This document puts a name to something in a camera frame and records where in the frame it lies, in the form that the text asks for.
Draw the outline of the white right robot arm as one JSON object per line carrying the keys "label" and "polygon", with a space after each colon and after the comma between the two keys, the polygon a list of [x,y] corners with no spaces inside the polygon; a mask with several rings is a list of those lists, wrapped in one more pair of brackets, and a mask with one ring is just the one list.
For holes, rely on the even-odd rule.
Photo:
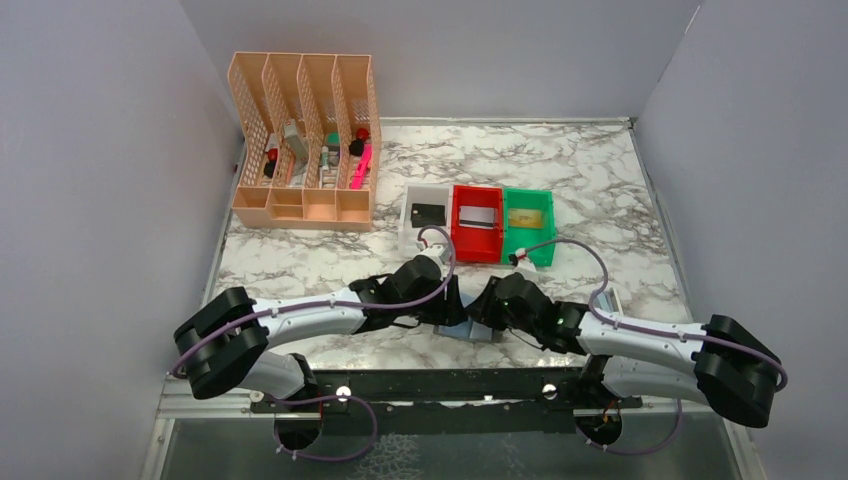
{"label": "white right robot arm", "polygon": [[544,350],[591,357],[589,377],[604,399],[681,399],[750,428],[768,425],[784,387],[779,357],[735,319],[665,324],[554,301],[519,273],[493,277],[467,308],[494,330],[531,335]]}

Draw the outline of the green plastic bin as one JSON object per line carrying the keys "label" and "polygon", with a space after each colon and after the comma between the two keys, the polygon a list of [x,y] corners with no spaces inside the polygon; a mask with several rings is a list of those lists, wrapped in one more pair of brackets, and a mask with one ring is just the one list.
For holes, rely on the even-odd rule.
{"label": "green plastic bin", "polygon": [[554,199],[548,190],[504,188],[503,264],[520,248],[529,248],[557,237]]}

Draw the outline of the white plastic bin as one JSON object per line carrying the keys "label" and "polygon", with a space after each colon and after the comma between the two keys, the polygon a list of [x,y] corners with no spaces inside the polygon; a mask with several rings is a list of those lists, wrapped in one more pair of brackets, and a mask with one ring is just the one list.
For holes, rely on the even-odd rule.
{"label": "white plastic bin", "polygon": [[412,257],[420,249],[419,233],[426,226],[437,226],[451,232],[453,187],[448,184],[404,185],[398,221],[398,250]]}

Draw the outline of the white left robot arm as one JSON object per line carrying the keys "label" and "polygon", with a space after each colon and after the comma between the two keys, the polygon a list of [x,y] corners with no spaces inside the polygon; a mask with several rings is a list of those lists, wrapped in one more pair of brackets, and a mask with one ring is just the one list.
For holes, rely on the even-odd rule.
{"label": "white left robot arm", "polygon": [[257,300],[243,287],[217,295],[173,334],[180,357],[173,373],[197,400],[234,388],[281,400],[304,399],[317,388],[300,354],[273,348],[325,335],[356,335],[394,326],[400,317],[455,326],[467,318],[458,279],[438,260],[418,255],[395,272],[356,280],[330,294]]}

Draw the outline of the grey metal card holder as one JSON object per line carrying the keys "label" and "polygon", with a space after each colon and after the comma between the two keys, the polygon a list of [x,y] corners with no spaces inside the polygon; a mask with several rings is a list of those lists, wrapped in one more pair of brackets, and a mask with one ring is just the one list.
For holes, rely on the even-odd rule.
{"label": "grey metal card holder", "polygon": [[467,317],[466,320],[456,326],[434,326],[433,333],[438,336],[452,338],[470,343],[500,343],[503,333],[491,329],[479,322]]}

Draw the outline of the red plastic bin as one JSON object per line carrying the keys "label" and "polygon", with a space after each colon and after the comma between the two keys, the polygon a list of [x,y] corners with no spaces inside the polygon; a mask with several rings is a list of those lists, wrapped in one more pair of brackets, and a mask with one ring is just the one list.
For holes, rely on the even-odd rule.
{"label": "red plastic bin", "polygon": [[453,186],[451,237],[459,262],[500,263],[503,228],[500,188]]}

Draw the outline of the peach plastic desk organizer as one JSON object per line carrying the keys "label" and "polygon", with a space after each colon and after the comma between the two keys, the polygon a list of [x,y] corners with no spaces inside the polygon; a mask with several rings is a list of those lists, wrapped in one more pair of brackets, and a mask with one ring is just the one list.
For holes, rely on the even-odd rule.
{"label": "peach plastic desk organizer", "polygon": [[372,56],[237,52],[227,78],[246,144],[241,223],[370,230],[382,145]]}

